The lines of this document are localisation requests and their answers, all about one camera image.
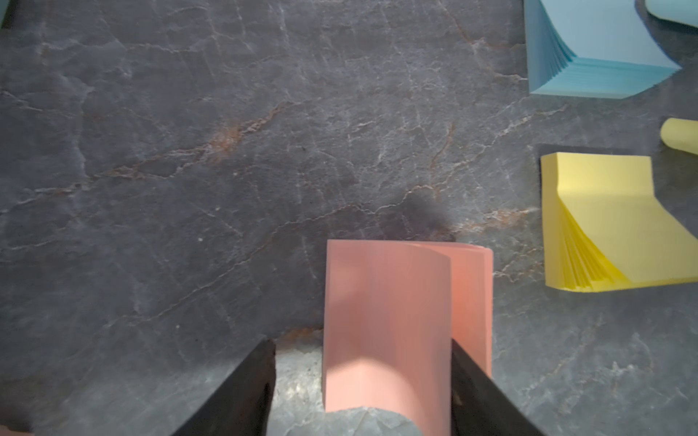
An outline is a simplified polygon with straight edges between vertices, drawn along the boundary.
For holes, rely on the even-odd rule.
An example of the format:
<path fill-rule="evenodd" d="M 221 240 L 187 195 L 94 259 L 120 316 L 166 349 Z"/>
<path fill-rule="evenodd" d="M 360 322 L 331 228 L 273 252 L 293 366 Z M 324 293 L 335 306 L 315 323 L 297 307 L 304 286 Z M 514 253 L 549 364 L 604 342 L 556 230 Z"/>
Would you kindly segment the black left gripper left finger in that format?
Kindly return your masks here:
<path fill-rule="evenodd" d="M 276 387 L 276 345 L 265 339 L 176 435 L 265 436 Z"/>

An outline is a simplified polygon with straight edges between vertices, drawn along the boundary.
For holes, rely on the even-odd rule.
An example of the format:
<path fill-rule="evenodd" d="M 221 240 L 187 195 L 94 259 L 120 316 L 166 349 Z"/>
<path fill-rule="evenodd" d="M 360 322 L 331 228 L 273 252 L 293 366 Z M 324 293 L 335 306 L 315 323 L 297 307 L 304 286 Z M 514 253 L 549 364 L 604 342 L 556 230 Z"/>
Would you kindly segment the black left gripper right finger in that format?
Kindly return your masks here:
<path fill-rule="evenodd" d="M 451 434 L 543 436 L 456 341 L 452 340 Z"/>

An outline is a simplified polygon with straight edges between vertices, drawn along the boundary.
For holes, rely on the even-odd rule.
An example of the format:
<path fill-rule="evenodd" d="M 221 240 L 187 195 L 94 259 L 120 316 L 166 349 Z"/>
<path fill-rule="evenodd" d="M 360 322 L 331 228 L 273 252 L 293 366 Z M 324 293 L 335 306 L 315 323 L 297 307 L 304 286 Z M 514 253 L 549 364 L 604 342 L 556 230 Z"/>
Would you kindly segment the pink memo pad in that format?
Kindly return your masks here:
<path fill-rule="evenodd" d="M 453 345 L 492 371 L 493 272 L 476 245 L 329 241 L 325 410 L 374 408 L 449 434 Z"/>

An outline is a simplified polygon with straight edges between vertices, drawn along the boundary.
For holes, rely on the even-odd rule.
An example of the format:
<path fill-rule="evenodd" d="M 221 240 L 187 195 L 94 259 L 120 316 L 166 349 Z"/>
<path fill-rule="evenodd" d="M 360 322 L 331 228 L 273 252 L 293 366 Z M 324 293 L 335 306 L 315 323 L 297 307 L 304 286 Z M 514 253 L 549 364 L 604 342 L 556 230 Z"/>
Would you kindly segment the yellow memo pad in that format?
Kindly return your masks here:
<path fill-rule="evenodd" d="M 608 292 L 697 279 L 697 239 L 658 201 L 648 156 L 540 159 L 545 283 Z"/>

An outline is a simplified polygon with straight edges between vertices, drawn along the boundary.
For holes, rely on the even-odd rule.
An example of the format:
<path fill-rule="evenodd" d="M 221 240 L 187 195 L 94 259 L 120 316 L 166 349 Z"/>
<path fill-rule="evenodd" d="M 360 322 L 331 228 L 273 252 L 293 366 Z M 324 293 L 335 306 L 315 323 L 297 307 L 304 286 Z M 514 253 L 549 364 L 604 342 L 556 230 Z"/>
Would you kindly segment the torn yellow memo page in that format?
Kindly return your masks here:
<path fill-rule="evenodd" d="M 698 122 L 668 118 L 660 130 L 662 142 L 678 151 L 698 155 Z"/>

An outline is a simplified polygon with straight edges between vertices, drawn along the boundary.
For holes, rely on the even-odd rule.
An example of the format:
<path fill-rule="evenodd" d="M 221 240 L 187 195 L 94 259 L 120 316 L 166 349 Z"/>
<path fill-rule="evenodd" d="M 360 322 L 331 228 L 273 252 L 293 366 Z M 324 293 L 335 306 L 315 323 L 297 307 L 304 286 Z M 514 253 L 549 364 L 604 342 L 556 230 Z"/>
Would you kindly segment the blue memo pad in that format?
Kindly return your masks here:
<path fill-rule="evenodd" d="M 634 1 L 525 0 L 531 94 L 624 99 L 681 70 Z"/>

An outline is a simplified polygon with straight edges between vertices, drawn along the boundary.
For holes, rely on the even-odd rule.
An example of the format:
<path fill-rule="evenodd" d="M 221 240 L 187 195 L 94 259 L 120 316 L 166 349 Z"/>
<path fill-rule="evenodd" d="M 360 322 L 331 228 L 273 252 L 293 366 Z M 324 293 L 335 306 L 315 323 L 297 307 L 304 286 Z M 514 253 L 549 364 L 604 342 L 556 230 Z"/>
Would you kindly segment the torn blue memo page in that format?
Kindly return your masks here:
<path fill-rule="evenodd" d="M 698 27 L 698 0 L 646 0 L 645 7 L 661 20 Z"/>

